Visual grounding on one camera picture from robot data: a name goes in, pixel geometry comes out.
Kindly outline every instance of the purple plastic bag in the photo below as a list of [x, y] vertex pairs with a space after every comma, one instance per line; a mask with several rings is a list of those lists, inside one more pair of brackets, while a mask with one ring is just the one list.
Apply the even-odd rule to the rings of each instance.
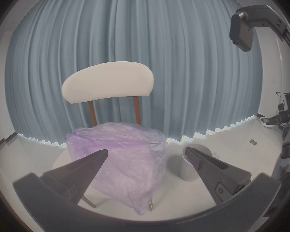
[[108, 158], [91, 186], [142, 215], [149, 207], [166, 166], [167, 142], [158, 130], [130, 123], [78, 128], [67, 135], [73, 161], [101, 149]]

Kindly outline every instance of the crumpled plastic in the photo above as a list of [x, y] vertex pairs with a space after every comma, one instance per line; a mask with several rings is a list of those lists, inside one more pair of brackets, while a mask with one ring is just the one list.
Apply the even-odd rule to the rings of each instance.
[[108, 157], [91, 186], [143, 215], [161, 182], [166, 166], [165, 135], [131, 123], [104, 123], [78, 128], [67, 135], [73, 161], [101, 149]]

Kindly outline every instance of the chair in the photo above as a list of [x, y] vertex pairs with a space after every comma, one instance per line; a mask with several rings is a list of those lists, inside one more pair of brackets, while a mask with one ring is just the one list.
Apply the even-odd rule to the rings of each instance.
[[[109, 62], [80, 70], [62, 85], [69, 103], [88, 102], [93, 125], [97, 125], [93, 101], [111, 97], [134, 97], [137, 124], [141, 125], [138, 96], [149, 96], [154, 85], [151, 70], [140, 63]], [[85, 196], [83, 201], [95, 207]], [[153, 210], [152, 200], [149, 210]]]

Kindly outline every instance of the chair leg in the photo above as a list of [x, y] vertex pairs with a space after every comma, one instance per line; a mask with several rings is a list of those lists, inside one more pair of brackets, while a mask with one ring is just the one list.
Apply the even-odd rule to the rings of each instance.
[[92, 208], [95, 208], [95, 207], [96, 207], [96, 206], [95, 206], [93, 203], [91, 203], [91, 201], [90, 201], [88, 198], [86, 198], [85, 196], [82, 197], [82, 200], [83, 200], [86, 204], [88, 204], [90, 207], [92, 207]]
[[149, 211], [153, 211], [153, 210], [154, 210], [154, 206], [152, 205], [152, 200], [151, 200], [149, 204]]

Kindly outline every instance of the blue curtain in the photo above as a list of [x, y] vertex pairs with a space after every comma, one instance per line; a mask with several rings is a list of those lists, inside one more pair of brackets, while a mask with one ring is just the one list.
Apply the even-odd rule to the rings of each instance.
[[[256, 114], [258, 38], [249, 53], [229, 39], [239, 7], [235, 0], [40, 0], [14, 31], [7, 55], [6, 100], [16, 131], [63, 143], [74, 129], [91, 127], [88, 104], [67, 103], [61, 86], [73, 73], [111, 61], [152, 70], [153, 92], [139, 98], [142, 124], [167, 137], [205, 134]], [[136, 122], [131, 97], [95, 101], [94, 108], [99, 124]]]

